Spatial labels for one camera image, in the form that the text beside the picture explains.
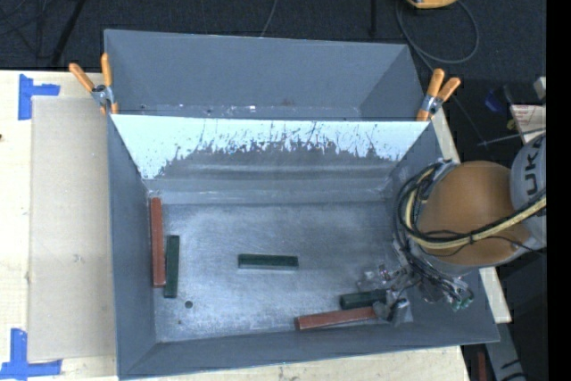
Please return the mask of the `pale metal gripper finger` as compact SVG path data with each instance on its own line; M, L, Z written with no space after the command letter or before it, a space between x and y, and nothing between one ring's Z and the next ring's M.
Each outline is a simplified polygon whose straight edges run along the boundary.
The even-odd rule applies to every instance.
M411 322L410 301L399 298L395 302L377 301L372 305L377 318L390 325L402 325Z
M388 269L381 264L364 270L356 285L358 288L390 288L398 282L402 272L402 268Z

